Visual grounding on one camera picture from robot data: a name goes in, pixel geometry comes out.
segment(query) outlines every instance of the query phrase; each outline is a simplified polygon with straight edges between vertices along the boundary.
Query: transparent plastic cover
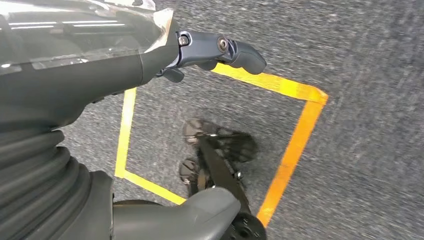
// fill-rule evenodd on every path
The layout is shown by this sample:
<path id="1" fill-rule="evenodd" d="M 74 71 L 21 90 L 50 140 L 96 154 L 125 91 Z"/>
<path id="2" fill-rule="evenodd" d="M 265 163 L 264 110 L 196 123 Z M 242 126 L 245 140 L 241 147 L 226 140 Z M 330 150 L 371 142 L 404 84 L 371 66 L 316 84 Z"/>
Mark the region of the transparent plastic cover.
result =
<path id="1" fill-rule="evenodd" d="M 0 75 L 164 46 L 178 0 L 0 0 Z"/>

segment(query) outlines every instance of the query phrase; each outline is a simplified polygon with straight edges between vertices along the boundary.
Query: gray plastic housing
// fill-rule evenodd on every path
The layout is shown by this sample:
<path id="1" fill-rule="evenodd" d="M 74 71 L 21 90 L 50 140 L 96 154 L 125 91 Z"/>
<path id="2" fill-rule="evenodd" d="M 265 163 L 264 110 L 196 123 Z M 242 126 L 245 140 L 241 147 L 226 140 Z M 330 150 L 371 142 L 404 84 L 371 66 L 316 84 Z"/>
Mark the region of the gray plastic housing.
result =
<path id="1" fill-rule="evenodd" d="M 179 26 L 142 55 L 0 76 L 0 238 L 107 240 L 112 179 L 71 157 L 61 131 L 91 102 L 148 83 L 178 55 Z"/>

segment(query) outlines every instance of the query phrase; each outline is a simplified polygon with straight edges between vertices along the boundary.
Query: floor marking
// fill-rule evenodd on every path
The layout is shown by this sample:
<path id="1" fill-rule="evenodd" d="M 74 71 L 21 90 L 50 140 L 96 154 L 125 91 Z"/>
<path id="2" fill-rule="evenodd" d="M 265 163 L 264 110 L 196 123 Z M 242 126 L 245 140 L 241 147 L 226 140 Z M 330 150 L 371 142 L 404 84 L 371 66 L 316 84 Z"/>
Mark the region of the floor marking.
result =
<path id="1" fill-rule="evenodd" d="M 320 117 L 324 105 L 327 102 L 328 95 L 314 86 L 267 73 L 252 75 L 246 72 L 243 68 L 232 68 L 220 63 L 212 70 L 212 72 L 271 90 L 288 97 L 306 101 L 293 135 L 291 136 L 290 142 L 281 159 L 281 163 L 276 170 L 276 174 L 257 214 L 258 219 L 266 227 L 271 221 L 280 199 L 289 184 L 290 178 L 295 171 L 296 165 L 302 155 L 308 139 L 318 118 Z M 159 195 L 175 204 L 182 204 L 185 201 L 183 197 L 126 170 L 135 101 L 136 88 L 125 91 L 118 149 L 116 154 L 115 176 L 127 179 L 137 186 Z"/>
<path id="2" fill-rule="evenodd" d="M 300 100 L 325 105 L 328 98 L 328 95 L 319 88 L 268 73 L 253 75 L 243 68 L 233 68 L 224 64 L 218 64 L 212 72 Z"/>
<path id="3" fill-rule="evenodd" d="M 184 199 L 181 196 L 178 196 L 177 194 L 169 191 L 168 189 L 161 187 L 149 180 L 146 180 L 144 178 L 142 178 L 141 176 L 131 173 L 129 171 L 125 171 L 125 179 L 127 179 L 128 181 L 130 181 L 131 183 L 140 186 L 144 189 L 146 189 L 147 191 L 150 191 L 156 195 L 159 195 L 160 197 L 169 200 L 170 202 L 174 203 L 174 204 L 182 204 L 184 203 L 184 201 L 186 201 L 186 199 Z"/>
<path id="4" fill-rule="evenodd" d="M 257 218 L 265 227 L 278 207 L 323 107 L 324 105 L 320 103 L 307 101 L 303 108 L 281 163 L 257 214 Z"/>
<path id="5" fill-rule="evenodd" d="M 116 153 L 115 176 L 124 178 L 127 164 L 128 147 L 130 146 L 131 125 L 133 123 L 134 106 L 137 88 L 125 91 L 123 95 L 122 117 L 120 121 L 118 149 Z"/>

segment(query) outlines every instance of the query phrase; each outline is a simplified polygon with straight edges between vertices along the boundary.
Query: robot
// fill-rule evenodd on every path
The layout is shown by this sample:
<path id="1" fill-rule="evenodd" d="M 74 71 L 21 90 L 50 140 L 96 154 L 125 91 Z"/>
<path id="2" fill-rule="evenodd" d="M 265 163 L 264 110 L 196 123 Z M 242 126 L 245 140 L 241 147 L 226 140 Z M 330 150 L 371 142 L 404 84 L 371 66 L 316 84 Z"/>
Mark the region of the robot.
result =
<path id="1" fill-rule="evenodd" d="M 0 239 L 266 238 L 232 182 L 234 174 L 216 176 L 217 166 L 210 165 L 210 158 L 223 161 L 214 151 L 221 146 L 216 132 L 187 129 L 188 142 L 197 144 L 205 159 L 201 169 L 209 185 L 190 188 L 192 196 L 175 207 L 143 200 L 114 203 L 113 179 L 90 172 L 57 146 L 64 140 L 58 129 L 72 124 L 88 104 L 157 77 L 178 83 L 184 78 L 179 68 L 211 70 L 221 63 L 259 74 L 266 67 L 249 44 L 181 30 L 175 19 L 164 35 L 153 12 L 101 0 L 0 1 Z M 165 44 L 149 49 L 161 36 Z M 234 132 L 218 137 L 240 141 Z M 193 182 L 184 167 L 180 174 Z M 232 180 L 223 182 L 229 176 Z M 246 221 L 258 230 L 246 228 Z"/>

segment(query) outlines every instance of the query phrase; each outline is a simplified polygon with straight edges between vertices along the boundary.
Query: metal bracket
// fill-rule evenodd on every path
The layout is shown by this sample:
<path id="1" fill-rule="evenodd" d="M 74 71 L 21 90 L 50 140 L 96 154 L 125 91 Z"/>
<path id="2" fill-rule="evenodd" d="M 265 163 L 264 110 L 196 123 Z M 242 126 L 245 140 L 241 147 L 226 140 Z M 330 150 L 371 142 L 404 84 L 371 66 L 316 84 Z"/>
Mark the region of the metal bracket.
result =
<path id="1" fill-rule="evenodd" d="M 257 146 L 252 137 L 213 123 L 192 118 L 184 126 L 184 140 L 197 150 L 197 160 L 186 159 L 180 166 L 181 180 L 189 195 L 206 188 L 222 187 L 241 203 L 240 212 L 221 240 L 266 240 L 262 223 L 252 215 L 242 187 L 241 171 L 233 162 L 247 162 L 255 157 Z"/>

